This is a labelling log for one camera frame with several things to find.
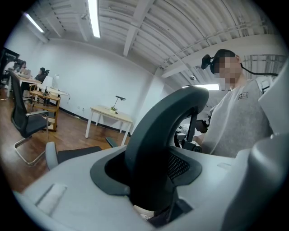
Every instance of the black baseboard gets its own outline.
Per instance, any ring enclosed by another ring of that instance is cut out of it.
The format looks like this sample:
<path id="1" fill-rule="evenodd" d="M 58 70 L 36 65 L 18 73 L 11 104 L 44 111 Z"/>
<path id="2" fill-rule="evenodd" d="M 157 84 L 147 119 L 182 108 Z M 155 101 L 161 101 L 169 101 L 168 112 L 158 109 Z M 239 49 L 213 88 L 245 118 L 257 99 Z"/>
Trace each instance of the black baseboard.
<path id="1" fill-rule="evenodd" d="M 82 117 L 82 116 L 79 116 L 79 115 L 77 115 L 77 114 L 75 114 L 75 113 L 73 113 L 73 112 L 71 112 L 71 111 L 68 111 L 68 110 L 66 110 L 66 109 L 64 109 L 64 108 L 62 108 L 62 107 L 59 107 L 59 109 L 62 110 L 62 111 L 64 111 L 64 112 L 66 112 L 67 114 L 70 114 L 70 115 L 72 115 L 72 116 L 77 116 L 77 117 L 79 117 L 81 120 L 84 120 L 84 121 L 88 122 L 88 119 L 86 119 L 86 118 L 84 118 L 84 117 Z M 101 127 L 103 127 L 103 128 L 108 128 L 108 129 L 111 129 L 111 130 L 114 130 L 114 131 L 117 131 L 117 132 L 120 131 L 120 129 L 113 128 L 113 127 L 110 127 L 110 126 L 107 126 L 107 125 L 103 125 L 103 124 L 100 124 L 100 123 L 98 123 L 98 126 L 101 126 Z"/>

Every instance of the wooden floor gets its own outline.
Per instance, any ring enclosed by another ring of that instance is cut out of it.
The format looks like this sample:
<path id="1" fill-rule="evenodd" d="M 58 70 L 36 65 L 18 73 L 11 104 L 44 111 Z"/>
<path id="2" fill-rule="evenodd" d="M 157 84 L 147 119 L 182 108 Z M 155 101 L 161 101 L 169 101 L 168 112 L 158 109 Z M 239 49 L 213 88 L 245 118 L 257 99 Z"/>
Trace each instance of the wooden floor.
<path id="1" fill-rule="evenodd" d="M 22 139 L 20 133 L 11 122 L 14 107 L 12 99 L 0 101 L 0 164 L 13 190 L 21 192 L 28 185 L 45 174 L 48 169 L 45 157 L 35 166 L 27 166 L 14 151 L 14 143 Z M 124 134 L 91 124 L 89 138 L 84 137 L 87 122 L 74 118 L 60 111 L 58 114 L 57 131 L 49 132 L 49 141 L 56 144 L 56 149 L 72 150 L 100 146 L 101 149 L 110 148 L 105 137 L 112 137 L 117 144 L 121 144 Z M 35 133 L 25 144 L 18 147 L 20 153 L 29 161 L 45 150 L 46 133 Z"/>

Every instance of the ceiling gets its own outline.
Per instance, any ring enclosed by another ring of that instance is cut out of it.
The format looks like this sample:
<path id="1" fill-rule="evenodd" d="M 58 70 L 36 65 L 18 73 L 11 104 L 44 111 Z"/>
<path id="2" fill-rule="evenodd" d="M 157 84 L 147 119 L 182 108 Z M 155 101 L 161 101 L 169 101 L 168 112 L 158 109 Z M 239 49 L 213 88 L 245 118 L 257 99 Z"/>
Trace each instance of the ceiling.
<path id="1" fill-rule="evenodd" d="M 255 35 L 276 35 L 272 23 L 249 0 L 99 0 L 101 38 L 95 38 L 87 0 L 40 0 L 29 10 L 48 39 L 70 39 L 108 49 L 154 74 L 181 62 L 167 76 L 170 86 L 216 83 L 209 69 L 184 62 L 205 48 Z M 278 73 L 284 54 L 242 55 L 254 72 Z M 246 73 L 247 78 L 254 78 Z M 221 90 L 227 91 L 224 84 Z"/>

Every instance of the gray t-shirt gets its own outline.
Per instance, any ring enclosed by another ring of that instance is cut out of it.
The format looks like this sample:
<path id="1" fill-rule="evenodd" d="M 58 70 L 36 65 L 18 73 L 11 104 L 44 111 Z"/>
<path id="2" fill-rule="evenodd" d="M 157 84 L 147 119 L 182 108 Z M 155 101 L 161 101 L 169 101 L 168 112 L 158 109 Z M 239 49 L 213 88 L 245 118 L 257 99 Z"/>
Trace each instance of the gray t-shirt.
<path id="1" fill-rule="evenodd" d="M 269 121 L 258 102 L 261 95 L 256 80 L 230 91 L 212 113 L 203 153 L 236 157 L 240 150 L 270 136 Z"/>

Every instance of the white ceiling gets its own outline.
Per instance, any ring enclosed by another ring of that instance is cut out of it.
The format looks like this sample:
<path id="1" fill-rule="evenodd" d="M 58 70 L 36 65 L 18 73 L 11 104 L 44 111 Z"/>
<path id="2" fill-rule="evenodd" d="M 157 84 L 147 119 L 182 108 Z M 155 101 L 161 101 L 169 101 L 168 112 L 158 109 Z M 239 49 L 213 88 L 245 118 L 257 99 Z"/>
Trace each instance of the white ceiling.
<path id="1" fill-rule="evenodd" d="M 99 0 L 101 38 L 92 35 L 87 0 L 40 0 L 31 17 L 48 39 L 70 39 L 100 46 L 154 74 L 181 59 L 222 42 L 278 34 L 249 0 Z M 278 73 L 284 55 L 250 53 L 243 65 L 254 72 Z M 169 85 L 215 83 L 209 69 L 185 62 L 185 70 L 167 78 Z M 190 80 L 190 75 L 197 80 Z M 254 76 L 247 73 L 248 79 Z M 218 102 L 208 102 L 214 106 Z"/>

